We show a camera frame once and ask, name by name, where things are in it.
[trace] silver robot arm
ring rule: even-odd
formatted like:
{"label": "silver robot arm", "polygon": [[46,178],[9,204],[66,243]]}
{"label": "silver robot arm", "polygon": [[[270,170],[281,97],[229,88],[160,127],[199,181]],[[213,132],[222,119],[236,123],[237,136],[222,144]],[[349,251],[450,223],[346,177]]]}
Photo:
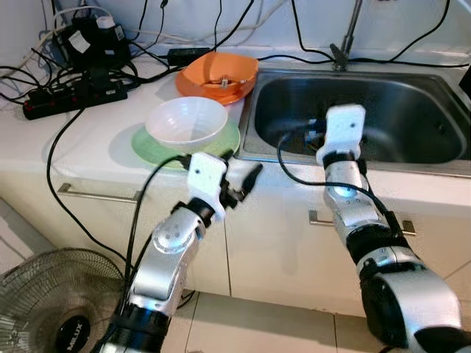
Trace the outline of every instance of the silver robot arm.
{"label": "silver robot arm", "polygon": [[258,164],[240,191],[229,188],[227,162],[205,153],[191,158],[188,171],[190,202],[180,202],[153,230],[135,272],[123,309],[116,313],[100,352],[160,352],[171,317],[211,220],[222,220],[227,207],[242,202],[262,170]]}
{"label": "silver robot arm", "polygon": [[[316,154],[327,182],[369,189],[357,163],[364,116],[358,105],[329,109],[325,144]],[[352,188],[326,187],[324,198],[356,264],[370,331],[413,353],[471,352],[456,295],[411,250],[394,213],[380,214]]]}

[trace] electric fan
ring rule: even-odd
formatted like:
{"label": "electric fan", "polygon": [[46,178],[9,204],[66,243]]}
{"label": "electric fan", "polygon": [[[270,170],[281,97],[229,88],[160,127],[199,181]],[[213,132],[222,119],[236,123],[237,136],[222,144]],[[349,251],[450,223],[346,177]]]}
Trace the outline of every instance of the electric fan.
{"label": "electric fan", "polygon": [[0,352],[90,352],[123,288],[118,268],[87,249],[41,254],[0,281]]}

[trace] stainless steel sink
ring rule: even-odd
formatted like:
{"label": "stainless steel sink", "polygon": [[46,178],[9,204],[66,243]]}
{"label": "stainless steel sink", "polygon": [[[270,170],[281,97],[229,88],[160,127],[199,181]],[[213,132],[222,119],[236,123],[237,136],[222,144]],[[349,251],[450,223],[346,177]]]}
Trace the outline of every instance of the stainless steel sink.
{"label": "stainless steel sink", "polygon": [[[276,161],[289,129],[324,118],[332,105],[366,109],[362,157],[374,169],[471,177],[470,111],[439,76],[261,70],[246,99],[236,156]],[[287,162],[314,164],[322,136],[293,135]]]}

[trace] white countertop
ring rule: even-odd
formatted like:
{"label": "white countertop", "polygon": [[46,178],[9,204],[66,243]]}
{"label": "white countertop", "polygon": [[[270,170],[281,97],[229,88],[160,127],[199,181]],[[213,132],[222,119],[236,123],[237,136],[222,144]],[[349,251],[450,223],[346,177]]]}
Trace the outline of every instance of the white countertop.
{"label": "white countertop", "polygon": [[[265,67],[279,67],[267,63]],[[290,64],[295,68],[310,68],[309,65]],[[163,70],[154,61],[142,58],[139,70],[151,76]],[[330,65],[318,65],[316,70],[330,70]],[[398,71],[441,74],[452,89],[458,87],[463,71],[450,69],[411,68],[404,65],[355,65],[356,71]],[[152,84],[142,85],[128,93],[128,99],[98,107],[87,108],[71,125],[57,146],[53,159],[54,167],[70,177],[100,179],[116,182],[141,183],[152,166],[142,161],[131,148],[131,137],[146,120],[155,106],[180,96],[174,86],[174,74]],[[468,107],[470,100],[461,94]],[[238,121],[243,100],[227,107],[230,118]],[[23,116],[21,106],[8,104],[0,110],[0,173],[2,171],[24,171],[45,173],[46,158],[52,139],[63,124],[75,112],[54,115],[35,121]],[[247,163],[231,160],[230,175],[247,170]],[[263,185],[267,187],[306,188],[295,185],[281,171],[277,163],[264,163]],[[293,165],[292,170],[300,177],[324,178],[323,170],[317,166]],[[166,180],[183,183],[185,174],[181,171],[165,171]],[[471,214],[471,179],[432,176],[424,174],[369,171],[369,180],[376,194],[386,204],[401,203],[401,207],[430,208],[434,213],[469,216]],[[322,190],[315,192],[320,197]]]}

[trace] drawer handle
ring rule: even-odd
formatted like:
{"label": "drawer handle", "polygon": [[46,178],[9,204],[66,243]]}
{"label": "drawer handle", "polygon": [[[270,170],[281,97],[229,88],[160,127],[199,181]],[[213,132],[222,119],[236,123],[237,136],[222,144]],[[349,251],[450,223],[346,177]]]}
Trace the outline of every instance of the drawer handle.
{"label": "drawer handle", "polygon": [[[317,217],[316,210],[309,211],[309,224],[312,224],[313,226],[333,227],[332,221],[320,221]],[[417,235],[412,221],[403,221],[403,233],[410,237],[415,237]]]}
{"label": "drawer handle", "polygon": [[140,191],[136,191],[133,197],[121,197],[121,196],[109,196],[109,195],[100,195],[98,193],[80,193],[79,191],[69,191],[72,185],[67,182],[63,183],[62,186],[57,191],[58,195],[62,196],[73,196],[73,197],[82,197],[85,199],[95,199],[95,200],[105,200],[105,201],[115,201],[115,202],[126,202],[128,204],[135,204],[139,199]]}

